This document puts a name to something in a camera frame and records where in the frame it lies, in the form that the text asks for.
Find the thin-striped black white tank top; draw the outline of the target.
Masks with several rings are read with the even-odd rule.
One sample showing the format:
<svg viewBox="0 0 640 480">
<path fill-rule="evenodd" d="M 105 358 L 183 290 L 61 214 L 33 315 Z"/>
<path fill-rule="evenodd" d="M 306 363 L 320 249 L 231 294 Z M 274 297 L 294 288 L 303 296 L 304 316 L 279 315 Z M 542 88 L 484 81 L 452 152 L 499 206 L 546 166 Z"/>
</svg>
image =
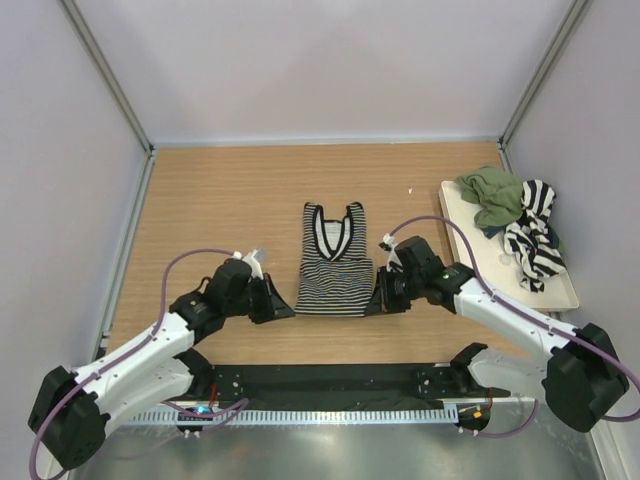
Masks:
<svg viewBox="0 0 640 480">
<path fill-rule="evenodd" d="M 374 289 L 364 207 L 352 202 L 340 220 L 322 205 L 303 209 L 302 255 L 295 312 L 301 316 L 363 317 Z"/>
</svg>

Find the green tank top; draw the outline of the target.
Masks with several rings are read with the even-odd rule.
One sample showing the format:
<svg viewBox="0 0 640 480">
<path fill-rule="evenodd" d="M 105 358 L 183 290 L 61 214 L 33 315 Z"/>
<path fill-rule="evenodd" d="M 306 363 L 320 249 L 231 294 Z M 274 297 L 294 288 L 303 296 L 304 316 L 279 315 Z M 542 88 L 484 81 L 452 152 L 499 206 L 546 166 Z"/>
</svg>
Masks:
<svg viewBox="0 0 640 480">
<path fill-rule="evenodd" d="M 480 207 L 474 217 L 478 228 L 503 227 L 522 215 L 524 181 L 511 173 L 484 166 L 458 176 L 454 183 L 464 201 Z"/>
</svg>

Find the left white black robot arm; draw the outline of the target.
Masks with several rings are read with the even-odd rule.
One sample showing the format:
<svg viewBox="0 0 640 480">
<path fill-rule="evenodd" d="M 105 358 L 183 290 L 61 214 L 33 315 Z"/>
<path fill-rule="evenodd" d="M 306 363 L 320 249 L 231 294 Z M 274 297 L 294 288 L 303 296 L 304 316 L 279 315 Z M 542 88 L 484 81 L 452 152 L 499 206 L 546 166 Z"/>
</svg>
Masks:
<svg viewBox="0 0 640 480">
<path fill-rule="evenodd" d="M 32 449 L 45 447 L 62 472 L 80 467 L 135 415 L 173 398 L 199 400 L 210 392 L 214 367 L 195 347 L 227 319 L 263 324 L 294 314 L 257 262 L 226 260 L 125 345 L 85 366 L 51 370 L 28 418 L 36 436 Z"/>
</svg>

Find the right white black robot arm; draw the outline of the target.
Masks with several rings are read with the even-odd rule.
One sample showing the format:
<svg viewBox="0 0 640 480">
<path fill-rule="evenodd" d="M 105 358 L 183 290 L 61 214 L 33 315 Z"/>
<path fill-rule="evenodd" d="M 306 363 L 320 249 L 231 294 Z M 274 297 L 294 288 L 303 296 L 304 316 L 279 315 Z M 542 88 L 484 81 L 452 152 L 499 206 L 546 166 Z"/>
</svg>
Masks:
<svg viewBox="0 0 640 480">
<path fill-rule="evenodd" d="M 465 347 L 450 362 L 450 381 L 459 394 L 472 396 L 482 388 L 522 394 L 586 433 L 627 393 L 628 377 L 602 328 L 576 328 L 502 297 L 467 265 L 444 265 L 419 236 L 396 242 L 387 235 L 381 247 L 388 259 L 377 272 L 368 314 L 404 313 L 424 299 L 527 352 L 519 357 L 481 343 Z"/>
</svg>

